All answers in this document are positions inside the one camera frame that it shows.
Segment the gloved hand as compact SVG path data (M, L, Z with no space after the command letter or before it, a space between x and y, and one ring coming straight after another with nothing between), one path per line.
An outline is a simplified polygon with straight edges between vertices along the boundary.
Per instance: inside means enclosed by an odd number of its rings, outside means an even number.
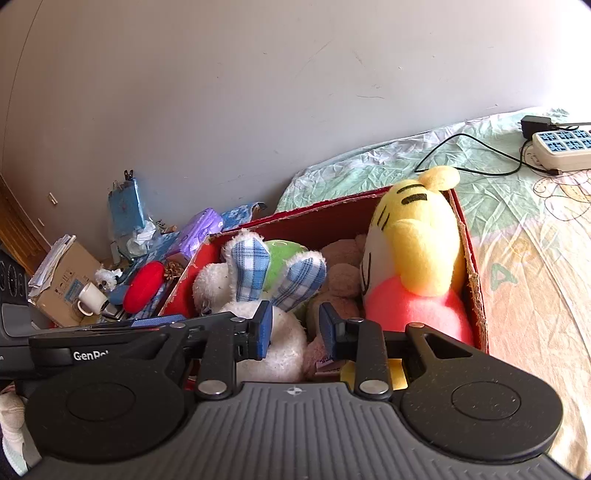
M1 390L1 478L19 479L40 459L25 423L25 400L10 384Z

